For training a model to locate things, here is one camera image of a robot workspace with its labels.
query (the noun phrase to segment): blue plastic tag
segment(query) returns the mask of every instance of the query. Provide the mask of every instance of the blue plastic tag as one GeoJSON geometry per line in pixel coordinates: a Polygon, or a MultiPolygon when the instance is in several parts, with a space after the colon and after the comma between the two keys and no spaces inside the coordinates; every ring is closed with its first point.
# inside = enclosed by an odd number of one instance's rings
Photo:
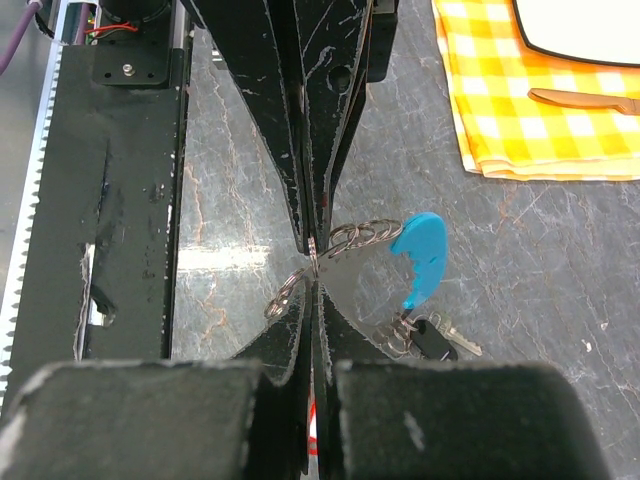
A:
{"type": "Polygon", "coordinates": [[[408,310],[419,307],[436,291],[447,266],[444,221],[435,213],[418,213],[405,222],[402,233],[389,248],[394,255],[406,252],[413,261],[416,278],[403,307],[408,310]]]}

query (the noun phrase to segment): screw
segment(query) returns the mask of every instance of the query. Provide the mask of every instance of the screw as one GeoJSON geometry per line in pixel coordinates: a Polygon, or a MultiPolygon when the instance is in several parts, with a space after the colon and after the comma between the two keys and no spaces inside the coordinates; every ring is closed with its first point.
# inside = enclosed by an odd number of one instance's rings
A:
{"type": "Polygon", "coordinates": [[[133,74],[134,74],[134,73],[136,73],[136,71],[134,70],[133,66],[132,66],[132,65],[129,65],[128,63],[125,63],[125,64],[122,66],[122,71],[124,72],[124,74],[125,74],[127,77],[131,77],[131,76],[133,76],[133,74]]]}

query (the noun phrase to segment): silver key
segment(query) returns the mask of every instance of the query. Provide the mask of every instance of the silver key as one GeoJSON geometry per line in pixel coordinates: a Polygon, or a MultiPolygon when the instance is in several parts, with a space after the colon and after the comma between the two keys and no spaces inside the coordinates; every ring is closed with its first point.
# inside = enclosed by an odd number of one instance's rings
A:
{"type": "Polygon", "coordinates": [[[464,338],[462,334],[451,325],[451,318],[448,315],[441,315],[437,312],[433,312],[429,316],[429,320],[436,320],[436,329],[444,338],[461,346],[478,357],[482,356],[482,348],[480,348],[478,344],[464,338]]]}

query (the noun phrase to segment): red wire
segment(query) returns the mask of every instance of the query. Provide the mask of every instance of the red wire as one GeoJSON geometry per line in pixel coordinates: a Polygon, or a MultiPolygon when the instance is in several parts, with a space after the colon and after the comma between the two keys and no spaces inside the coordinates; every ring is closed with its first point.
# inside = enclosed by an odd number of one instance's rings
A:
{"type": "Polygon", "coordinates": [[[105,27],[90,28],[89,30],[85,30],[84,33],[88,34],[88,33],[106,32],[108,30],[115,30],[115,29],[129,30],[130,32],[138,31],[138,28],[131,25],[131,22],[127,22],[127,23],[121,23],[117,25],[107,25],[105,27]]]}

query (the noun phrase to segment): black key fob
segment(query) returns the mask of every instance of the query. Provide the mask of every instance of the black key fob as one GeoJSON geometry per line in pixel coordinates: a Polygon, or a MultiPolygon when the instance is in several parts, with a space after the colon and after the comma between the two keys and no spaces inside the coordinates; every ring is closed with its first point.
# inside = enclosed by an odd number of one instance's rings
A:
{"type": "Polygon", "coordinates": [[[458,352],[449,341],[426,319],[414,323],[418,329],[411,332],[411,340],[430,360],[458,360],[458,352]]]}

